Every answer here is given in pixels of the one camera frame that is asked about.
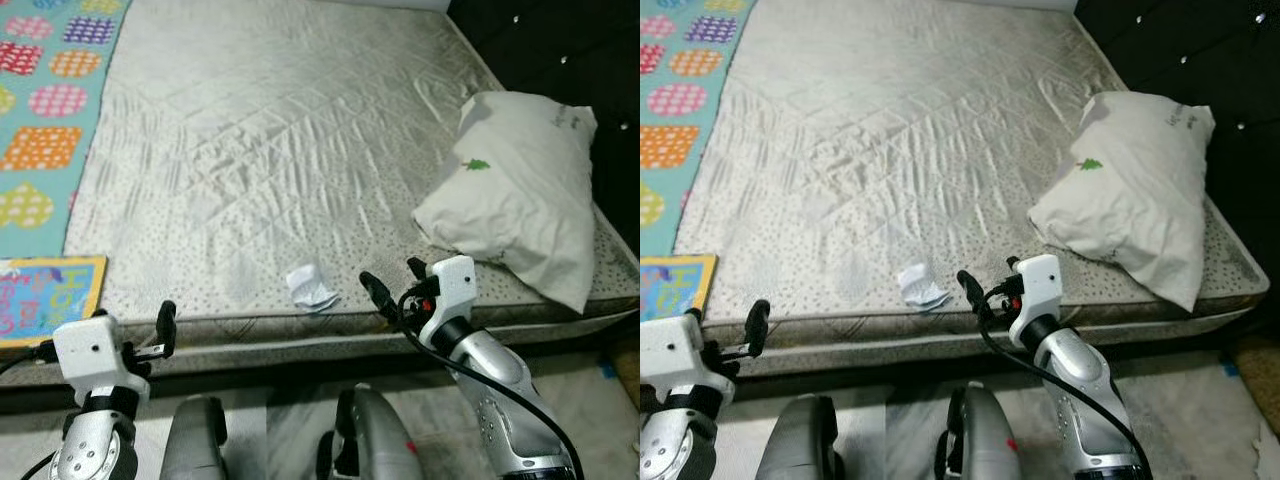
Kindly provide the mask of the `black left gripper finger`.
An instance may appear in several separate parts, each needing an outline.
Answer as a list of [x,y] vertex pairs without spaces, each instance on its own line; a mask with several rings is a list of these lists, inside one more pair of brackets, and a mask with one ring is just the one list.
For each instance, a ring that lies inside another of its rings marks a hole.
[[745,323],[746,357],[755,358],[763,353],[769,330],[769,315],[771,303],[767,300],[756,300],[753,303]]
[[169,358],[177,347],[177,305],[165,300],[156,319],[155,357]]

